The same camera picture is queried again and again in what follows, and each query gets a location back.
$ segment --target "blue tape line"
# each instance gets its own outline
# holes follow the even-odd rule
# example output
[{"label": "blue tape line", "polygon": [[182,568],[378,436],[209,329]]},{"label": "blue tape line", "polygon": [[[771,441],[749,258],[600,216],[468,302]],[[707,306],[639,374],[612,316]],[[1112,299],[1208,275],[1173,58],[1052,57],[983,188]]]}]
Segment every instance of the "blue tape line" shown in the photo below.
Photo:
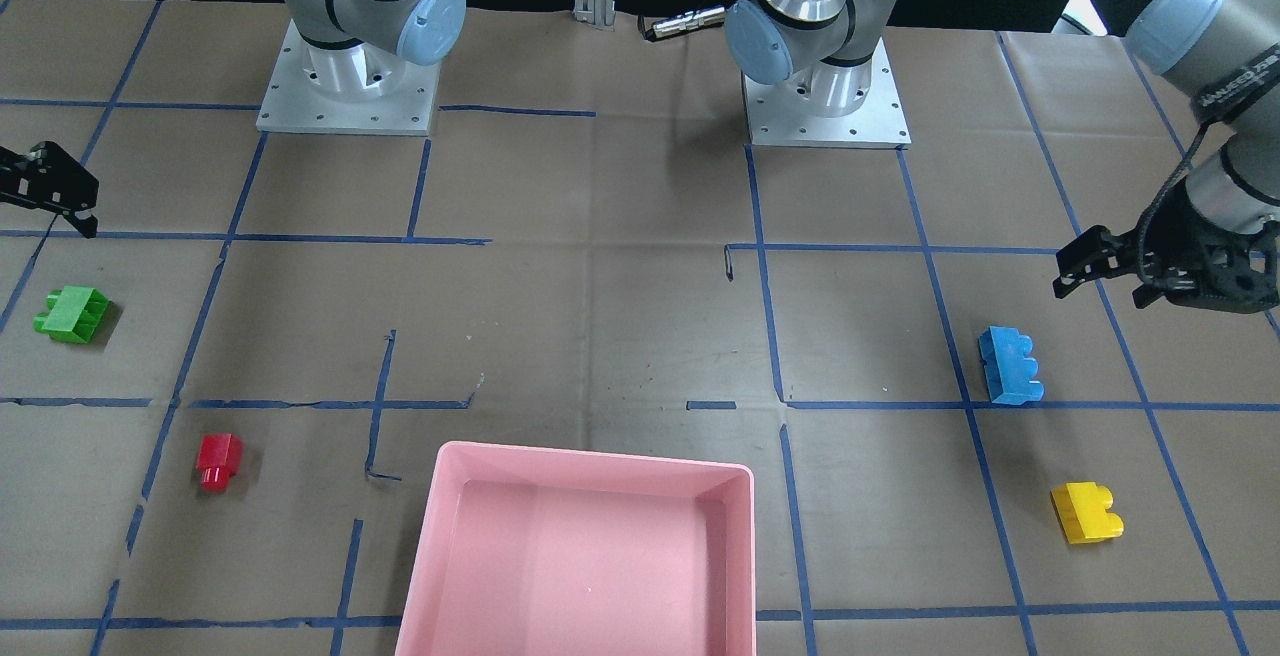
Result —
[{"label": "blue tape line", "polygon": [[244,176],[244,186],[241,187],[239,199],[236,201],[236,211],[232,214],[230,224],[227,227],[227,236],[223,241],[223,249],[219,254],[218,265],[214,266],[214,273],[209,277],[209,287],[205,288],[205,300],[200,304],[200,313],[196,316],[196,325],[191,331],[191,340],[187,342],[187,351],[183,354],[182,365],[178,369],[178,379],[173,384],[173,396],[169,397],[169,409],[165,411],[164,422],[160,424],[160,433],[156,434],[155,447],[151,450],[151,461],[147,465],[146,477],[142,479],[142,500],[146,501],[151,497],[151,488],[155,487],[156,473],[160,469],[160,455],[164,452],[164,445],[169,438],[169,429],[173,428],[174,415],[178,414],[178,405],[182,402],[182,390],[187,384],[187,375],[191,373],[191,363],[196,357],[196,348],[200,346],[200,337],[205,332],[205,323],[209,320],[209,311],[214,305],[214,295],[218,293],[218,284],[223,281],[223,270],[227,268],[227,256],[230,251],[233,236],[236,234],[236,228],[239,226],[239,220],[244,213],[244,204],[248,201],[248,193],[253,187],[253,179],[257,176],[259,164],[262,160],[262,151],[266,149],[268,135],[257,140],[257,149],[253,151],[253,160],[250,161],[248,173]]},{"label": "blue tape line", "polygon": [[22,292],[27,291],[27,282],[31,281],[32,272],[36,270],[36,261],[40,259],[40,252],[45,250],[45,242],[49,241],[49,232],[54,228],[54,220],[49,222],[49,228],[45,229],[45,236],[40,238],[36,243],[36,250],[31,252],[31,258],[27,259],[27,265],[22,269],[22,275],[18,277],[18,283],[14,283],[13,292],[9,293],[9,302],[5,304],[4,311],[0,311],[0,333],[4,333],[6,325],[9,325],[9,318],[13,315],[13,310],[18,306],[18,299],[22,297]]},{"label": "blue tape line", "polygon": [[686,411],[732,411],[737,401],[686,401]]},{"label": "blue tape line", "polygon": [[102,652],[102,641],[106,639],[106,625],[111,620],[111,614],[115,611],[115,597],[120,593],[120,579],[111,582],[111,588],[106,592],[106,607],[102,609],[102,618],[97,623],[97,630],[93,633],[93,647],[88,652],[90,656],[99,656]]},{"label": "blue tape line", "polygon": [[81,156],[81,165],[87,164],[90,156],[93,155],[93,149],[97,147],[97,140],[102,137],[102,131],[106,128],[106,120],[111,118],[111,111],[120,100],[120,94],[124,92],[124,85],[128,83],[129,76],[133,73],[133,67],[138,63],[138,55],[142,54],[142,46],[147,42],[147,36],[151,35],[151,27],[155,26],[156,15],[160,14],[160,6],[164,1],[156,1],[156,5],[151,6],[151,15],[147,17],[146,26],[142,27],[142,35],[138,36],[137,45],[133,46],[133,53],[129,54],[129,62],[124,64],[124,73],[120,74],[120,81],[115,85],[115,91],[111,91],[111,100],[108,101],[106,108],[102,110],[102,117],[97,119],[97,128],[93,129],[93,136],[90,137],[88,145],[84,146],[84,155]]},{"label": "blue tape line", "polygon": [[146,101],[120,101],[115,104],[118,109],[180,109],[191,111],[256,111],[262,108],[259,104],[177,104],[177,102],[155,102],[147,104]]},{"label": "blue tape line", "polygon": [[404,238],[412,238],[413,232],[417,231],[417,213],[422,208],[422,191],[426,190],[426,167],[430,160],[431,140],[428,138],[422,142],[422,159],[417,167],[417,184],[413,187],[413,205],[408,211],[408,229],[404,231]]},{"label": "blue tape line", "polygon": [[1151,87],[1151,81],[1147,79],[1147,74],[1142,72],[1142,67],[1138,65],[1138,59],[1134,58],[1133,51],[1129,50],[1129,44],[1124,44],[1124,53],[1129,56],[1129,63],[1133,64],[1134,73],[1138,74],[1138,79],[1142,81],[1142,87],[1147,90],[1147,97],[1151,99],[1151,105],[1156,106],[1156,113],[1160,114],[1160,119],[1165,123],[1165,131],[1169,132],[1169,137],[1174,140],[1174,145],[1178,146],[1178,155],[1185,156],[1187,149],[1183,147],[1183,140],[1178,137],[1178,129],[1174,128],[1174,123],[1169,119],[1169,114],[1165,113],[1165,106],[1160,105],[1160,99],[1156,97],[1156,90]]},{"label": "blue tape line", "polygon": [[100,619],[0,619],[0,630],[92,630]]},{"label": "blue tape line", "polygon": [[813,600],[809,596],[809,564],[804,555],[804,529],[800,525],[800,497],[796,493],[795,465],[791,464],[791,436],[787,424],[778,430],[782,446],[782,473],[787,480],[787,510],[791,514],[791,543],[796,552],[796,578],[800,580],[800,620],[804,623],[805,651],[818,656],[818,634],[813,625]]},{"label": "blue tape line", "polygon": [[972,398],[969,397],[969,384],[965,382],[964,365],[960,364],[960,351],[956,347],[955,333],[951,329],[951,316],[947,314],[946,299],[942,295],[942,281],[938,278],[937,265],[933,263],[933,254],[929,249],[929,236],[924,228],[924,215],[915,195],[915,186],[911,183],[911,169],[908,167],[906,155],[897,152],[899,168],[902,170],[902,184],[906,187],[906,197],[911,206],[911,217],[915,219],[915,228],[920,236],[920,246],[924,247],[924,265],[929,272],[929,284],[933,288],[933,300],[938,308],[938,318],[942,320],[942,334],[946,337],[947,352],[951,356],[951,368],[955,372],[956,387],[960,390],[960,398],[965,404],[965,420],[969,424],[969,438],[973,441],[974,455],[978,459],[978,469],[982,473],[982,483],[987,491],[987,504],[991,506],[991,518],[996,527],[996,537],[1000,541],[1000,551],[1005,556],[1005,569],[1009,571],[1009,586],[1014,593],[1014,603],[1018,606],[1018,620],[1023,628],[1023,639],[1027,642],[1028,656],[1037,656],[1036,634],[1032,630],[1032,619],[1027,611],[1027,598],[1023,593],[1021,578],[1018,575],[1018,564],[1014,560],[1014,550],[1009,542],[1009,530],[1005,528],[1005,515],[1000,509],[1000,498],[996,495],[996,483],[991,477],[991,465],[987,461],[987,451],[982,443],[982,432],[978,428],[978,415],[974,414]]},{"label": "blue tape line", "polygon": [[378,456],[378,434],[383,428],[383,401],[387,398],[387,382],[392,374],[392,356],[396,352],[396,329],[387,334],[387,351],[383,354],[383,368],[378,373],[378,388],[374,392],[374,409],[369,419],[369,455],[365,456],[365,475],[388,480],[401,480],[399,477],[380,474],[374,470]]},{"label": "blue tape line", "polygon": [[800,611],[765,610],[755,611],[756,621],[799,621],[803,616]]},{"label": "blue tape line", "polygon": [[1217,601],[1148,601],[1129,603],[1050,603],[1030,606],[1037,616],[1069,616],[1076,614],[1169,614],[1180,611],[1221,611]]},{"label": "blue tape line", "polygon": [[726,243],[730,251],[891,251],[919,254],[919,246],[896,243]]},{"label": "blue tape line", "polygon": [[[1048,145],[1044,141],[1043,132],[1041,131],[1039,122],[1036,119],[1036,114],[1032,110],[1030,101],[1027,99],[1027,91],[1023,88],[1021,79],[1018,76],[1018,69],[1014,67],[1014,62],[1009,54],[1009,49],[1005,45],[1005,37],[1000,33],[996,35],[1000,42],[1000,50],[1005,55],[1005,63],[1009,65],[1009,73],[1014,79],[1014,85],[1018,87],[1018,95],[1023,100],[1023,108],[1027,109],[1027,118],[1030,119],[1032,128],[1036,131],[1036,137],[1041,142],[1041,150],[1044,154],[1044,161],[1048,164],[1050,173],[1052,173],[1053,182],[1059,187],[1059,193],[1062,197],[1062,208],[1066,209],[1066,215],[1071,220],[1071,228],[1075,233],[1080,233],[1079,222],[1075,218],[1075,209],[1071,206],[1071,200],[1066,195],[1066,190],[1062,187],[1062,181],[1059,178],[1057,167],[1053,163],[1053,155],[1048,150]],[[1208,546],[1204,543],[1204,537],[1201,533],[1199,524],[1196,520],[1196,514],[1192,511],[1190,501],[1187,497],[1187,492],[1183,489],[1181,478],[1178,475],[1178,468],[1174,465],[1172,455],[1169,452],[1169,447],[1165,443],[1164,433],[1160,429],[1160,420],[1156,418],[1156,411],[1151,406],[1151,398],[1147,395],[1147,388],[1142,382],[1142,377],[1138,373],[1137,361],[1133,359],[1133,351],[1129,348],[1129,342],[1120,328],[1120,322],[1115,315],[1115,309],[1111,305],[1111,299],[1107,297],[1107,292],[1102,288],[1101,282],[1094,282],[1094,287],[1098,291],[1098,297],[1102,300],[1102,306],[1107,313],[1107,319],[1111,322],[1111,328],[1115,332],[1116,342],[1120,345],[1120,351],[1124,354],[1125,364],[1129,368],[1129,374],[1133,377],[1134,387],[1138,390],[1138,397],[1144,405],[1144,411],[1147,413],[1147,422],[1151,425],[1152,436],[1156,438],[1156,445],[1160,448],[1160,455],[1165,461],[1165,469],[1169,472],[1169,479],[1174,484],[1174,491],[1178,493],[1178,500],[1183,506],[1183,514],[1187,518],[1187,524],[1192,530],[1192,536],[1196,539],[1196,546],[1199,548],[1201,557],[1204,561],[1204,569],[1208,571],[1210,579],[1213,583],[1213,591],[1217,593],[1220,607],[1222,614],[1226,616],[1228,625],[1231,629],[1231,636],[1235,638],[1235,644],[1240,652],[1240,656],[1248,656],[1249,647],[1244,642],[1244,634],[1240,630],[1240,624],[1235,619],[1235,612],[1231,609],[1230,600],[1226,594],[1226,589],[1222,586],[1222,579],[1217,573],[1217,566],[1213,564],[1213,557],[1208,552]]]},{"label": "blue tape line", "polygon": [[933,411],[964,409],[964,401],[786,401],[797,411]]},{"label": "blue tape line", "polygon": [[[40,231],[0,229],[0,236],[31,237],[41,236]],[[54,231],[50,238],[81,238],[74,231]],[[137,241],[223,241],[225,233],[177,233],[165,231],[100,231],[97,238],[118,238]],[[488,246],[493,238],[431,238],[403,236],[334,236],[310,233],[237,233],[232,241],[283,241],[297,243],[411,243],[430,246]]]},{"label": "blue tape line", "polygon": [[[726,243],[724,247],[730,251],[754,251],[758,249],[764,249],[765,251],[886,251],[899,254],[920,254],[924,251],[920,246],[901,243],[764,243],[763,246],[755,246],[755,243]],[[1056,249],[1024,249],[1019,246],[929,246],[929,249],[934,252],[946,254],[991,254],[1018,256],[1057,255]]]},{"label": "blue tape line", "polygon": [[420,243],[435,246],[486,246],[493,238],[429,238],[404,236],[320,236],[307,233],[238,233],[236,241],[284,241],[294,243]]},{"label": "blue tape line", "polygon": [[192,401],[191,409],[319,409],[319,410],[365,410],[372,409],[372,401],[260,401],[252,398],[221,401],[216,398],[201,398]]},{"label": "blue tape line", "polygon": [[507,106],[484,106],[480,104],[454,104],[452,106],[440,106],[442,111],[485,111],[492,114],[518,114],[518,115],[562,115],[562,117],[580,117],[580,118],[595,118],[594,111],[575,111],[575,110],[561,110],[561,109],[512,109]]},{"label": "blue tape line", "polygon": [[746,178],[751,186],[751,215],[755,219],[755,255],[760,264],[760,293],[764,297],[764,329],[769,337],[769,365],[773,368],[773,391],[778,395],[778,401],[786,401],[782,396],[782,360],[778,355],[778,327],[773,318],[773,290],[769,287],[769,261],[764,256],[764,217],[760,211],[760,186],[755,178],[755,154],[751,145],[742,146],[746,155]]},{"label": "blue tape line", "polygon": [[906,619],[975,619],[1016,616],[1016,606],[938,606],[931,609],[823,609],[814,611],[819,621],[878,621]]},{"label": "blue tape line", "polygon": [[142,509],[142,504],[133,506],[133,519],[129,520],[129,530],[124,533],[124,551],[128,555],[133,555],[133,545],[138,541],[138,529],[142,528],[142,515],[146,511]]},{"label": "blue tape line", "polygon": [[[76,231],[55,231],[50,238],[81,238]],[[96,238],[119,241],[221,241],[225,233],[174,233],[164,231],[100,231]]]},{"label": "blue tape line", "polygon": [[1217,566],[1213,564],[1213,557],[1208,552],[1208,546],[1204,542],[1204,534],[1201,532],[1199,523],[1196,520],[1196,514],[1192,511],[1190,501],[1187,497],[1187,489],[1183,488],[1183,479],[1178,475],[1178,468],[1174,466],[1174,457],[1169,451],[1169,445],[1165,442],[1165,433],[1160,429],[1160,419],[1156,418],[1156,411],[1153,409],[1147,409],[1147,422],[1151,424],[1151,433],[1156,437],[1156,446],[1160,448],[1160,456],[1165,460],[1165,469],[1169,472],[1169,479],[1174,484],[1174,492],[1178,493],[1178,502],[1183,506],[1183,514],[1187,516],[1187,524],[1192,529],[1192,537],[1196,539],[1196,547],[1199,548],[1201,559],[1204,560],[1204,568],[1208,570],[1208,577],[1213,583],[1213,591],[1217,593],[1219,606],[1226,615],[1226,623],[1231,628],[1231,636],[1235,637],[1235,646],[1240,650],[1240,656],[1249,655],[1248,643],[1244,642],[1244,633],[1240,630],[1240,624],[1235,619],[1235,611],[1231,607],[1231,602],[1226,596],[1226,587],[1222,586],[1222,578],[1217,573]]},{"label": "blue tape line", "polygon": [[[201,398],[188,404],[189,409],[317,409],[317,410],[367,410],[372,409],[376,401],[266,401],[253,398],[218,400]],[[466,401],[397,401],[381,402],[383,410],[420,410],[420,411],[458,411],[471,407],[471,398]]]},{"label": "blue tape line", "polygon": [[151,398],[28,398],[23,396],[0,396],[0,404],[17,406],[88,406],[93,409],[146,409]]},{"label": "blue tape line", "polygon": [[106,108],[109,101],[56,101],[51,99],[0,99],[4,106],[88,106]]},{"label": "blue tape line", "polygon": [[1027,111],[1027,119],[1032,124],[1032,131],[1036,132],[1036,141],[1041,145],[1041,152],[1044,154],[1044,163],[1048,164],[1048,173],[1053,177],[1053,186],[1057,187],[1057,195],[1062,200],[1062,206],[1066,208],[1066,218],[1071,220],[1071,229],[1075,231],[1075,236],[1080,234],[1080,220],[1075,218],[1075,209],[1071,208],[1071,200],[1066,196],[1066,186],[1062,184],[1062,177],[1057,172],[1057,163],[1053,161],[1053,155],[1048,151],[1048,141],[1044,140],[1044,132],[1041,131],[1039,120],[1036,119],[1036,113],[1032,111],[1032,102],[1027,96],[1027,88],[1023,87],[1023,79],[1018,76],[1018,68],[1014,67],[1014,59],[1009,54],[1009,46],[1005,44],[1005,36],[996,32],[996,42],[1000,44],[1000,53],[1005,55],[1005,64],[1009,67],[1009,74],[1014,78],[1014,87],[1018,90],[1018,96],[1023,101],[1023,109]]},{"label": "blue tape line", "polygon": [[[347,546],[347,566],[342,571],[342,594],[338,597],[338,619],[347,619],[347,610],[351,607],[351,587],[356,583],[356,560],[360,557],[360,534],[365,529],[365,521],[356,519],[351,524],[351,545]],[[333,642],[329,643],[329,656],[342,655],[342,633],[346,625],[337,625],[333,629]]]},{"label": "blue tape line", "polygon": [[[1236,611],[1280,611],[1280,601],[1233,601]],[[1069,616],[1082,614],[1178,614],[1196,611],[1220,611],[1217,601],[1135,601],[1110,603],[1032,603],[1027,606],[1033,616]],[[913,619],[982,619],[992,616],[1014,616],[1016,606],[937,606],[927,609],[818,609],[813,611],[815,621],[860,621],[860,620],[913,620]],[[755,611],[756,621],[801,621],[800,611],[762,610]],[[159,618],[114,618],[108,621],[109,630],[146,629],[296,629],[310,628],[397,628],[402,616],[289,616],[255,621],[228,621],[214,619],[159,619]],[[0,632],[42,632],[42,630],[95,630],[101,619],[0,619]]]}]

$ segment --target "black cable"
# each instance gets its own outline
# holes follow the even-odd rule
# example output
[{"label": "black cable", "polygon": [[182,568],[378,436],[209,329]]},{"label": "black cable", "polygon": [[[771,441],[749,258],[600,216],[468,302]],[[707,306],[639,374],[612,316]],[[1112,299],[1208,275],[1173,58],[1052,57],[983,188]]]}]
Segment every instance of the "black cable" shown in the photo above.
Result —
[{"label": "black cable", "polygon": [[1202,144],[1204,144],[1204,135],[1208,133],[1208,128],[1213,126],[1213,122],[1207,122],[1201,124],[1199,131],[1196,132],[1196,138],[1192,140],[1192,145],[1188,147],[1187,154],[1183,155],[1183,160],[1179,161],[1178,168],[1170,174],[1169,179],[1165,181],[1165,186],[1160,187],[1156,192],[1156,197],[1147,206],[1147,210],[1142,211],[1142,219],[1138,220],[1138,279],[1146,286],[1156,284],[1156,278],[1152,278],[1147,273],[1147,231],[1151,228],[1151,220],[1156,218],[1156,211],[1165,205],[1165,199],[1169,197],[1178,182],[1187,176],[1192,169],[1192,159],[1196,158],[1197,151]]}]

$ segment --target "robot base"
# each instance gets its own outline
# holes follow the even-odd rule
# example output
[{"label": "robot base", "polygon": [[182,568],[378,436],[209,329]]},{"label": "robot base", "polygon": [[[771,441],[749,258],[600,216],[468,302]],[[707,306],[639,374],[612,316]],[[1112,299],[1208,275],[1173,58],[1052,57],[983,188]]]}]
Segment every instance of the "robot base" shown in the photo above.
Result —
[{"label": "robot base", "polygon": [[340,101],[310,83],[306,42],[297,27],[289,31],[275,60],[271,83],[257,114],[257,129],[283,133],[356,133],[429,136],[435,115],[440,64],[404,69],[394,91],[372,100]]},{"label": "robot base", "polygon": [[787,83],[764,86],[742,77],[746,123],[758,146],[899,149],[911,144],[897,83],[883,41],[872,56],[872,83],[863,105],[845,117],[809,113],[809,100]]}]

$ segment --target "pink tray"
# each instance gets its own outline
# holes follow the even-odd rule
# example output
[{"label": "pink tray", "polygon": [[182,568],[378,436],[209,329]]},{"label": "pink tray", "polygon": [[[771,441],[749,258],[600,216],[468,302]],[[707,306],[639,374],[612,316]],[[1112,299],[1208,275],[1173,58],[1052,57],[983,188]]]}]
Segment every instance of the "pink tray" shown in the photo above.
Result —
[{"label": "pink tray", "polygon": [[451,442],[397,656],[754,656],[745,466]]}]

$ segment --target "blue joint cap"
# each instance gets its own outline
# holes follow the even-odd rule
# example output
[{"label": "blue joint cap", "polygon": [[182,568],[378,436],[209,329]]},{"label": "blue joint cap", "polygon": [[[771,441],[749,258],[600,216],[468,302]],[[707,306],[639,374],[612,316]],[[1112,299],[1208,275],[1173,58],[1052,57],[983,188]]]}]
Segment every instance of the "blue joint cap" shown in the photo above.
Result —
[{"label": "blue joint cap", "polygon": [[1153,0],[1129,27],[1133,53],[1160,76],[1174,68],[1208,31],[1226,0]]},{"label": "blue joint cap", "polygon": [[396,55],[420,65],[440,63],[457,44],[466,17],[467,0],[419,0],[404,20]]},{"label": "blue joint cap", "polygon": [[1039,372],[1039,364],[1030,357],[1034,346],[1030,336],[1002,325],[993,325],[978,337],[992,404],[1020,406],[1044,397],[1044,384],[1032,381]]},{"label": "blue joint cap", "polygon": [[795,64],[773,19],[749,0],[739,0],[724,17],[724,37],[733,60],[756,83],[780,83],[791,78]]}]

